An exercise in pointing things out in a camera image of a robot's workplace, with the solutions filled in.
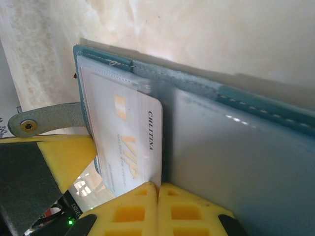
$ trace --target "yellow foam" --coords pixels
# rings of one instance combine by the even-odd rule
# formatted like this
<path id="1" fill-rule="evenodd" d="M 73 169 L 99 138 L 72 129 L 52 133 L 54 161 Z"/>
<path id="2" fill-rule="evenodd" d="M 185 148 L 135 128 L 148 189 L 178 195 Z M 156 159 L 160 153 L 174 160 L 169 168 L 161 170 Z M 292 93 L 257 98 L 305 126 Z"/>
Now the yellow foam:
<path id="1" fill-rule="evenodd" d="M 62 193 L 96 157 L 96 147 L 88 135 L 57 135 L 37 145 Z"/>
<path id="2" fill-rule="evenodd" d="M 89 236 L 156 236 L 157 192 L 153 183 L 141 186 L 106 202 L 82 216 L 95 214 Z"/>
<path id="3" fill-rule="evenodd" d="M 158 196 L 158 236 L 227 236 L 218 216 L 233 213 L 169 183 Z"/>

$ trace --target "white stitching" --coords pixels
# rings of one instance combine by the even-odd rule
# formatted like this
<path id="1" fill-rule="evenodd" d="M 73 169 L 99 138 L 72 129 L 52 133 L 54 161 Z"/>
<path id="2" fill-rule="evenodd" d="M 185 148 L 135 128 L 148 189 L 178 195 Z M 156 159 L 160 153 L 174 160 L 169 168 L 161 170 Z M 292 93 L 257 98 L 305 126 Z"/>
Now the white stitching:
<path id="1" fill-rule="evenodd" d="M 81 51 L 77 52 L 77 54 L 78 54 L 78 53 L 83 53 L 83 54 L 89 55 L 89 56 L 91 56 L 91 57 L 95 57 L 95 58 L 98 58 L 98 59 L 101 59 L 101 60 L 109 61 L 109 65 L 110 65 L 110 66 L 114 66 L 114 65 L 124 65 L 124 66 L 130 67 L 130 68 L 132 68 L 132 67 L 137 67 L 137 66 L 135 66 L 135 65 L 130 66 L 130 65 L 127 65 L 127 64 L 124 64 L 124 63 L 120 63 L 120 62 L 115 61 L 115 60 L 104 59 L 104 58 L 95 56 L 95 55 L 93 55 L 93 54 L 84 53 L 84 52 L 81 52 Z M 208 88 L 208 89 L 214 91 L 214 88 L 209 87 L 209 86 L 206 86 L 206 85 L 198 84 L 197 82 L 194 82 L 194 81 L 186 81 L 186 80 L 184 80 L 184 79 L 177 78 L 177 77 L 175 77 L 175 76 L 171 76 L 171 75 L 164 74 L 164 73 L 160 73 L 160 72 L 153 71 L 153 70 L 148 70 L 148 69 L 141 68 L 141 67 L 137 67 L 137 68 L 138 68 L 138 69 L 141 69 L 141 70 L 145 70 L 145 71 L 150 71 L 150 72 L 153 72 L 153 73 L 155 73 L 155 74 L 165 75 L 165 76 L 168 76 L 168 77 L 177 79 L 177 80 L 181 80 L 181 81 L 183 81 L 183 82 L 185 82 L 185 83 L 188 83 L 188 84 L 197 85 L 197 86 L 199 86 L 199 87 L 201 87 L 201 88 L 203 88 L 203 89 Z M 113 75 L 111 75 L 111 74 L 104 73 L 104 72 L 99 71 L 99 70 L 96 70 L 96 71 L 98 71 L 98 72 L 100 72 L 100 73 L 102 73 L 102 74 L 106 74 L 106 75 L 112 76 L 112 77 L 114 77 L 114 78 L 123 80 L 123 81 L 125 81 L 125 82 L 131 83 L 131 81 L 126 80 L 126 79 L 123 79 L 123 78 L 121 78 L 121 77 L 113 76 Z M 224 98 L 224 99 L 227 98 L 226 96 L 223 96 L 223 95 L 219 95 L 219 97 Z M 233 98 L 229 98 L 229 100 L 230 100 L 231 102 L 238 102 L 238 101 L 236 101 L 236 100 L 233 99 Z M 249 106 L 249 105 L 246 104 L 245 102 L 238 102 L 238 103 L 240 103 L 241 105 Z M 253 106 L 249 106 L 249 108 L 252 109 L 252 110 L 258 110 L 256 107 L 253 107 Z M 269 114 L 269 112 L 267 112 L 266 110 L 258 110 L 258 111 L 261 112 L 261 113 Z M 274 116 L 274 117 L 276 117 L 276 118 L 282 118 L 282 117 L 281 117 L 280 115 L 278 115 L 278 114 L 272 114 L 272 116 Z M 295 120 L 292 120 L 292 119 L 286 118 L 286 119 L 284 119 L 284 120 L 286 120 L 286 121 L 288 121 L 288 122 L 292 122 L 292 123 L 297 123 L 297 124 L 299 124 L 299 125 L 301 125 L 301 126 L 303 126 L 303 127 L 315 128 L 315 127 L 311 127 L 311 126 L 308 125 L 308 124 L 299 123 L 299 122 L 297 122 L 297 121 L 295 121 Z"/>
<path id="2" fill-rule="evenodd" d="M 223 95 L 219 95 L 219 97 L 224 98 L 224 99 L 227 98 L 226 96 L 223 96 Z M 253 106 L 249 106 L 249 105 L 246 104 L 245 102 L 239 102 L 239 101 L 236 101 L 235 99 L 231 99 L 231 98 L 227 98 L 227 99 L 229 99 L 231 102 L 236 102 L 236 103 L 240 103 L 241 105 L 246 105 L 246 106 L 248 106 L 248 107 L 249 107 L 250 109 L 252 109 L 252 110 L 258 110 L 258 108 L 253 107 Z M 258 110 L 258 111 L 261 112 L 261 113 L 264 113 L 264 114 L 269 114 L 269 112 L 266 111 L 266 110 Z M 286 120 L 286 121 L 291 122 L 291 123 L 299 124 L 300 126 L 303 126 L 303 127 L 308 127 L 308 128 L 314 128 L 314 129 L 315 129 L 315 127 L 311 127 L 311 126 L 308 125 L 308 124 L 299 123 L 299 122 L 297 122 L 297 121 L 295 121 L 295 120 L 288 119 L 288 118 L 282 118 L 282 117 L 281 117 L 280 115 L 278 115 L 278 114 L 272 114 L 272 116 L 273 116 L 273 117 L 276 117 L 276 118 L 281 118 L 281 119 Z"/>
<path id="3" fill-rule="evenodd" d="M 233 116 L 231 116 L 231 115 L 226 115 L 225 113 L 223 113 L 223 112 L 221 112 L 221 111 L 218 111 L 218 110 L 216 110 L 216 109 L 213 109 L 212 107 L 208 107 L 208 106 L 206 106 L 206 105 L 204 105 L 204 104 L 202 104 L 202 103 L 200 103 L 200 102 L 198 102 L 198 101 L 192 100 L 191 102 L 197 104 L 197 105 L 200 106 L 200 107 L 203 107 L 203 108 L 206 108 L 206 109 L 208 109 L 208 110 L 210 110 L 210 111 L 213 111 L 213 112 L 215 112 L 215 113 L 217 113 L 217 114 L 223 115 L 223 116 L 225 116 L 225 117 L 227 117 L 227 118 L 229 118 L 229 119 L 231 119 L 231 120 L 233 120 L 233 121 L 239 122 L 239 120 L 240 120 L 240 119 L 238 119 L 238 118 L 237 118 L 237 120 L 235 120 L 235 119 L 234 119 L 235 117 L 233 117 Z M 243 124 L 243 125 L 247 125 L 247 126 L 250 127 L 250 128 L 257 129 L 257 130 L 259 130 L 259 131 L 261 131 L 261 132 L 263 132 L 263 133 L 272 134 L 272 135 L 276 136 L 276 137 L 279 138 L 279 139 L 285 139 L 285 140 L 287 140 L 288 142 L 292 143 L 293 145 L 297 145 L 297 146 L 299 146 L 299 147 L 302 147 L 304 150 L 309 150 L 309 148 L 308 148 L 307 146 L 305 146 L 304 144 L 300 144 L 300 143 L 293 142 L 293 141 L 291 141 L 290 139 L 288 139 L 287 136 L 283 136 L 283 135 L 279 135 L 279 134 L 277 134 L 277 133 L 273 133 L 272 130 L 264 129 L 264 128 L 261 128 L 260 126 L 257 127 L 257 126 L 255 126 L 255 125 L 250 124 L 249 122 L 242 121 L 242 120 L 240 120 L 240 123 Z"/>

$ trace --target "teal leather edge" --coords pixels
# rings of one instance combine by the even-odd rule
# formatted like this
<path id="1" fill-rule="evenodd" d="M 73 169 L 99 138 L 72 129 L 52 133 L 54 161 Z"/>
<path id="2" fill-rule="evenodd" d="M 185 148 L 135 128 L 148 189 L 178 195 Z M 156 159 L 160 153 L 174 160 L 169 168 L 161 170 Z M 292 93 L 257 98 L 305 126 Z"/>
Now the teal leather edge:
<path id="1" fill-rule="evenodd" d="M 229 86 L 219 88 L 216 101 L 315 137 L 315 117 L 294 106 Z"/>
<path id="2" fill-rule="evenodd" d="M 207 78 L 141 61 L 133 61 L 132 72 L 140 77 L 164 80 L 181 90 L 315 137 L 315 115 L 310 115 L 310 111 L 307 114 L 301 111 L 302 109 L 283 102 L 241 91 Z"/>
<path id="3" fill-rule="evenodd" d="M 74 55 L 75 67 L 77 71 L 77 79 L 79 83 L 79 92 L 80 92 L 80 98 L 81 98 L 83 119 L 84 119 L 84 122 L 85 122 L 85 125 L 89 134 L 92 134 L 88 115 L 86 112 L 85 103 L 84 103 L 84 97 L 83 97 L 83 93 L 81 89 L 81 78 L 80 78 L 80 73 L 79 73 L 79 68 L 78 68 L 78 63 L 77 63 L 77 56 L 82 55 L 87 58 L 102 62 L 110 66 L 114 66 L 118 69 L 125 70 L 125 71 L 131 71 L 132 61 L 131 59 L 128 59 L 128 58 L 124 58 L 124 57 L 111 54 L 111 53 L 106 53 L 106 52 L 103 52 L 94 48 L 85 47 L 82 45 L 75 45 L 73 47 L 73 55 Z"/>

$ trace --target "cable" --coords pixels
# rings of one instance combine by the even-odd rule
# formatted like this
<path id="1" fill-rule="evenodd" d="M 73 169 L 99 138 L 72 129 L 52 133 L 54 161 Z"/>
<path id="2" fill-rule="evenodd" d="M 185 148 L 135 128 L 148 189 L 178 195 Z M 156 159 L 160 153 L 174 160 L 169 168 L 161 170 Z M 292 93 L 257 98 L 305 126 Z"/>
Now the cable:
<path id="1" fill-rule="evenodd" d="M 31 233 L 30 236 L 64 236 L 71 228 L 67 222 L 68 215 L 62 214 L 59 218 L 48 222 L 38 230 Z"/>
<path id="2" fill-rule="evenodd" d="M 53 215 L 50 215 L 50 216 L 47 216 L 47 217 L 44 217 L 44 218 L 40 218 L 39 220 L 37 220 L 33 225 L 32 225 L 32 228 L 34 228 L 35 226 L 37 225 L 40 225 L 40 224 L 44 224 L 48 221 L 51 221 L 51 220 L 55 220 L 57 219 L 58 217 L 60 217 L 62 215 L 63 211 L 60 210 L 58 211 L 57 213 L 53 214 Z"/>

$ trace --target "wallet stitching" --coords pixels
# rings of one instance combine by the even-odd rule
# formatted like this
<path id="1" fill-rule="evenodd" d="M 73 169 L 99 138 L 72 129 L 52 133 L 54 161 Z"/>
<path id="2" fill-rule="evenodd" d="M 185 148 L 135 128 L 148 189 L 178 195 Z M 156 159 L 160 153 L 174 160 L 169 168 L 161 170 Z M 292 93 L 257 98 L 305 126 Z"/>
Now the wallet stitching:
<path id="1" fill-rule="evenodd" d="M 199 84 L 199 83 L 197 83 L 197 82 L 194 82 L 194 81 L 187 81 L 187 80 L 178 78 L 178 77 L 176 77 L 176 76 L 164 74 L 164 73 L 157 72 L 157 71 L 153 71 L 153 70 L 148 70 L 148 69 L 145 69 L 145 68 L 142 68 L 142 67 L 138 67 L 138 66 L 134 66 L 134 67 L 137 67 L 137 68 L 140 69 L 140 70 L 150 71 L 150 72 L 153 72 L 153 73 L 155 73 L 155 74 L 165 75 L 165 76 L 170 77 L 170 78 L 174 78 L 174 79 L 177 79 L 177 80 L 181 80 L 181 81 L 183 81 L 183 82 L 185 82 L 185 83 L 187 83 L 187 84 L 197 85 L 198 87 L 201 87 L 201 88 L 203 88 L 203 89 L 207 88 L 207 89 L 209 89 L 209 90 L 215 91 L 215 89 L 212 88 L 212 87 L 209 87 L 209 86 L 207 86 L 207 85 L 201 85 L 201 84 Z"/>
<path id="2" fill-rule="evenodd" d="M 248 126 L 248 127 L 250 127 L 250 128 L 259 130 L 260 132 L 263 132 L 263 133 L 272 134 L 272 135 L 278 137 L 279 139 L 286 139 L 289 143 L 291 143 L 291 144 L 293 144 L 293 145 L 297 145 L 297 146 L 303 148 L 304 150 L 309 150 L 311 153 L 315 153 L 314 151 L 310 150 L 309 148 L 307 148 L 307 146 L 304 146 L 304 145 L 301 144 L 301 143 L 295 143 L 295 142 L 293 142 L 293 141 L 290 141 L 286 136 L 282 136 L 282 135 L 276 134 L 276 133 L 274 133 L 274 132 L 272 132 L 272 131 L 268 131 L 268 130 L 265 130 L 265 129 L 261 129 L 261 128 L 255 126 L 255 125 L 251 125 L 249 122 L 245 122 L 245 121 L 243 121 L 243 120 L 241 120 L 241 119 L 239 119 L 239 118 L 236 118 L 236 117 L 233 117 L 233 116 L 230 116 L 230 115 L 226 115 L 224 112 L 220 112 L 220 111 L 218 111 L 218 110 L 216 110 L 216 109 L 213 109 L 213 108 L 211 108 L 211 107 L 209 107 L 209 106 L 207 106 L 207 105 L 204 105 L 204 104 L 202 104 L 202 103 L 200 103 L 200 102 L 198 102 L 198 101 L 196 101 L 196 100 L 191 100 L 191 102 L 194 103 L 194 104 L 196 104 L 196 105 L 198 105 L 198 106 L 200 106 L 200 107 L 203 107 L 203 108 L 206 108 L 206 109 L 208 109 L 208 110 L 210 110 L 210 111 L 212 111 L 212 112 L 215 112 L 215 113 L 217 113 L 217 114 L 219 114 L 219 115 L 225 116 L 225 117 L 227 117 L 228 119 L 230 119 L 230 120 L 232 120 L 232 121 L 234 121 L 234 122 L 241 123 L 241 124 L 243 124 L 243 125 L 245 125 L 245 126 Z"/>
<path id="3" fill-rule="evenodd" d="M 106 73 L 106 72 L 104 72 L 104 71 L 101 71 L 101 70 L 92 68 L 92 67 L 90 67 L 90 66 L 86 66 L 86 67 L 87 67 L 88 69 L 97 71 L 97 72 L 99 72 L 99 73 L 101 73 L 101 74 L 108 75 L 108 76 L 110 76 L 110 77 L 113 77 L 113 78 L 116 78 L 116 79 L 119 79 L 119 80 L 122 80 L 122 81 L 125 81 L 125 82 L 128 82 L 128 83 L 132 83 L 132 81 L 126 80 L 126 79 L 124 79 L 124 78 L 122 78 L 122 77 L 119 77 L 119 76 L 117 76 L 117 75 L 113 75 L 113 74 L 110 74 L 110 73 Z"/>
<path id="4" fill-rule="evenodd" d="M 155 73 L 155 74 L 165 75 L 165 76 L 168 76 L 168 77 L 170 77 L 170 78 L 174 78 L 174 79 L 181 80 L 181 81 L 183 81 L 183 82 L 185 82 L 185 83 L 187 83 L 187 84 L 197 85 L 197 86 L 199 86 L 199 87 L 201 87 L 201 88 L 203 88 L 203 89 L 207 88 L 207 89 L 210 89 L 210 90 L 212 90 L 212 91 L 215 90 L 214 88 L 209 87 L 209 86 L 207 86 L 207 85 L 201 85 L 201 84 L 198 84 L 198 83 L 196 83 L 196 82 L 194 82 L 194 81 L 187 81 L 187 80 L 184 80 L 184 79 L 181 79 L 181 78 L 178 78 L 178 77 L 175 77 L 175 76 L 171 76 L 171 75 L 168 75 L 168 74 L 164 74 L 164 73 L 161 73 L 161 72 L 156 72 L 156 71 L 153 71 L 153 70 L 148 70 L 148 69 L 145 69 L 145 68 L 142 68 L 142 67 L 138 67 L 138 66 L 135 66 L 135 65 L 130 66 L 130 65 L 127 65 L 127 64 L 124 64 L 124 63 L 117 62 L 117 61 L 115 61 L 115 60 L 104 59 L 104 58 L 101 58 L 101 57 L 98 57 L 98 56 L 95 56 L 95 55 L 89 54 L 89 53 L 84 53 L 84 52 L 78 52 L 78 53 L 83 53 L 83 54 L 89 55 L 89 56 L 91 56 L 91 57 L 95 57 L 95 58 L 101 59 L 101 60 L 103 60 L 103 61 L 110 61 L 110 62 L 109 62 L 109 65 L 110 65 L 110 66 L 114 66 L 114 65 L 124 65 L 124 66 L 130 67 L 130 68 L 132 68 L 132 67 L 137 67 L 137 68 L 140 69 L 140 70 L 150 71 L 150 72 L 153 72 L 153 73 Z M 114 78 L 117 78 L 117 79 L 120 79 L 120 80 L 123 80 L 123 81 L 126 81 L 126 82 L 131 83 L 131 81 L 128 81 L 128 80 L 123 79 L 123 78 L 120 78 L 120 77 L 114 76 Z M 315 129 L 315 127 L 312 127 L 312 126 L 309 125 L 309 124 L 300 123 L 300 122 L 297 122 L 296 120 L 289 119 L 289 118 L 283 118 L 281 115 L 273 114 L 273 113 L 270 113 L 270 112 L 268 112 L 268 111 L 266 111 L 266 110 L 262 110 L 262 109 L 259 109 L 259 108 L 257 108 L 257 107 L 250 106 L 250 105 L 246 104 L 245 102 L 236 101 L 236 100 L 233 99 L 233 98 L 229 98 L 229 97 L 226 97 L 226 96 L 223 96 L 223 95 L 220 95 L 220 94 L 218 94 L 218 96 L 221 97 L 221 98 L 223 98 L 223 99 L 228 99 L 228 100 L 231 101 L 231 102 L 235 102 L 235 103 L 239 103 L 239 104 L 241 104 L 241 105 L 247 106 L 247 107 L 248 107 L 249 109 L 251 109 L 251 110 L 256 110 L 256 111 L 258 111 L 258 112 L 260 112 L 260 113 L 268 114 L 268 115 L 270 115 L 270 116 L 273 116 L 273 117 L 275 117 L 275 118 L 279 118 L 279 119 L 285 120 L 285 121 L 290 122 L 290 123 L 296 123 L 296 124 L 298 124 L 298 125 L 300 125 L 300 126 L 302 126 L 302 127 L 305 127 L 305 128 Z"/>
<path id="5" fill-rule="evenodd" d="M 281 115 L 274 114 L 274 113 L 270 113 L 270 112 L 268 112 L 268 111 L 266 111 L 266 110 L 261 110 L 261 109 L 259 109 L 259 108 L 250 106 L 250 105 L 246 104 L 245 102 L 236 101 L 236 100 L 233 99 L 233 98 L 229 98 L 229 97 L 226 97 L 226 96 L 223 96 L 223 95 L 220 95 L 220 94 L 219 94 L 219 97 L 221 97 L 221 98 L 223 98 L 223 99 L 228 99 L 228 100 L 231 101 L 231 102 L 239 103 L 239 104 L 241 104 L 241 105 L 243 105 L 243 106 L 247 106 L 247 107 L 248 107 L 249 109 L 251 109 L 251 110 L 256 110 L 256 111 L 258 111 L 258 112 L 260 112 L 260 113 L 268 114 L 268 115 L 270 115 L 270 116 L 273 116 L 273 117 L 275 117 L 275 118 L 279 118 L 279 119 L 285 120 L 285 121 L 290 122 L 290 123 L 296 123 L 296 124 L 299 124 L 300 126 L 303 126 L 303 127 L 306 127 L 306 128 L 312 128 L 312 129 L 314 129 L 314 127 L 312 127 L 312 126 L 309 125 L 309 124 L 300 123 L 300 122 L 298 122 L 298 121 L 296 121 L 296 120 L 289 119 L 289 118 L 283 118 Z"/>

